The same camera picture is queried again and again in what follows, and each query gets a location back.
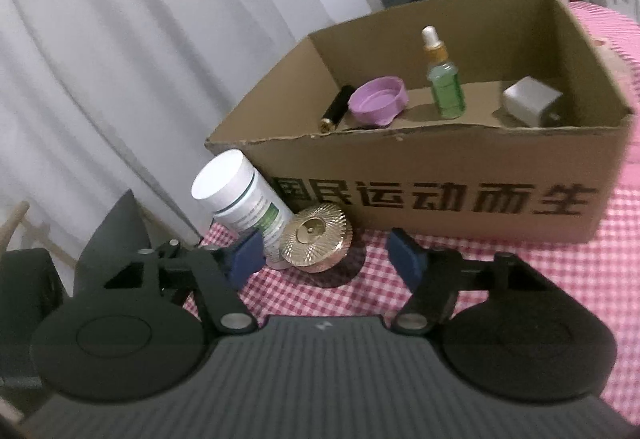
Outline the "white power adapter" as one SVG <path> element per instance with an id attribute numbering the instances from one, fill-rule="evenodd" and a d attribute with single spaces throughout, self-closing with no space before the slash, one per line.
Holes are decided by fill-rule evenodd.
<path id="1" fill-rule="evenodd" d="M 563 94 L 531 76 L 503 90 L 506 113 L 527 127 L 560 126 L 563 121 Z"/>

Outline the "white curtain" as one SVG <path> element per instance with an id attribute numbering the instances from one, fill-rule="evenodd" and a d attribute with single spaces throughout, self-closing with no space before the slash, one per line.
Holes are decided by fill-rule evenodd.
<path id="1" fill-rule="evenodd" d="M 310 32 L 370 0 L 1 0 L 1 202 L 76 258 L 126 190 L 179 237 L 206 138 Z"/>

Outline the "gold lid jar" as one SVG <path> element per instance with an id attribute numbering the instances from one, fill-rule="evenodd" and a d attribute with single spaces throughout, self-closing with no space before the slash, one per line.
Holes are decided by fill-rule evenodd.
<path id="1" fill-rule="evenodd" d="M 309 274 L 326 272 L 343 260 L 352 246 L 352 224 L 336 204 L 305 208 L 285 226 L 280 237 L 282 258 Z"/>

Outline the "purple plastic lid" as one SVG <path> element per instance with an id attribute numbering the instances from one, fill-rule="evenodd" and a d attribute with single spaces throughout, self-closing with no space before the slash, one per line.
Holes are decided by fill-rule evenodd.
<path id="1" fill-rule="evenodd" d="M 408 103 L 405 82 L 397 76 L 382 76 L 357 88 L 348 100 L 348 110 L 361 125 L 386 127 Z"/>

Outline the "red checkered tablecloth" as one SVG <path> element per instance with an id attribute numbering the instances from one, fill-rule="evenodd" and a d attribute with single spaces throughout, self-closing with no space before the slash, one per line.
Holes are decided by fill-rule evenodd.
<path id="1" fill-rule="evenodd" d="M 392 329 L 411 292 L 388 260 L 393 229 L 423 247 L 493 261 L 500 286 L 461 291 L 428 334 Z M 194 381 L 192 431 L 221 438 L 621 438 L 602 390 L 617 347 L 604 322 L 515 242 L 383 233 L 381 274 L 405 292 L 389 315 L 267 315 L 224 337 Z"/>

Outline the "white pill bottle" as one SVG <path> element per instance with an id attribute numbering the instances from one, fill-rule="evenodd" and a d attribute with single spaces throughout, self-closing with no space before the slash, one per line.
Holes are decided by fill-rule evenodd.
<path id="1" fill-rule="evenodd" d="M 269 268 L 291 267 L 279 246 L 294 214 L 240 150 L 227 150 L 211 159 L 196 175 L 191 196 L 230 231 L 262 231 Z"/>

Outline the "black electrical tape roll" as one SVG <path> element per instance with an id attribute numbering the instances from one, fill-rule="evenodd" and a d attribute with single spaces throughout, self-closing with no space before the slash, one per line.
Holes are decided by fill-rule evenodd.
<path id="1" fill-rule="evenodd" d="M 366 245 L 357 241 L 349 249 L 343 249 L 343 255 L 323 260 L 318 265 L 299 268 L 306 282 L 322 289 L 333 289 L 354 280 L 366 261 Z"/>

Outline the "black gold tube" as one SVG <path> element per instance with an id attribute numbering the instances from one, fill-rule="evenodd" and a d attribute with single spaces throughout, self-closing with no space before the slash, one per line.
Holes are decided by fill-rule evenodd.
<path id="1" fill-rule="evenodd" d="M 348 101 L 355 88 L 352 85 L 345 85 L 341 88 L 335 98 L 332 100 L 326 112 L 321 116 L 319 121 L 319 130 L 322 134 L 333 132 L 348 111 Z"/>

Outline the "green dropper bottle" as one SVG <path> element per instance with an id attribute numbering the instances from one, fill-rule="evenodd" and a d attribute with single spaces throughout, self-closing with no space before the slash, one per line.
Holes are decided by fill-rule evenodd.
<path id="1" fill-rule="evenodd" d="M 433 25 L 427 25 L 422 30 L 422 38 L 427 56 L 426 76 L 431 84 L 437 111 L 445 120 L 460 118 L 466 105 L 458 68 L 449 59 L 446 45 Z"/>

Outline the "brown cardboard box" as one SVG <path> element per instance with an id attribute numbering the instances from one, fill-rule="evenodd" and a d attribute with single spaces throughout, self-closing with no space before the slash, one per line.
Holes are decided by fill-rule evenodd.
<path id="1" fill-rule="evenodd" d="M 433 25 L 466 109 L 445 120 L 427 79 Z M 321 116 L 345 85 L 382 76 L 408 106 L 386 127 Z M 531 76 L 562 92 L 560 126 L 527 127 L 503 90 Z M 426 0 L 309 34 L 206 140 L 241 150 L 289 207 L 336 203 L 367 228 L 439 237 L 574 243 L 596 232 L 634 111 L 562 0 Z"/>

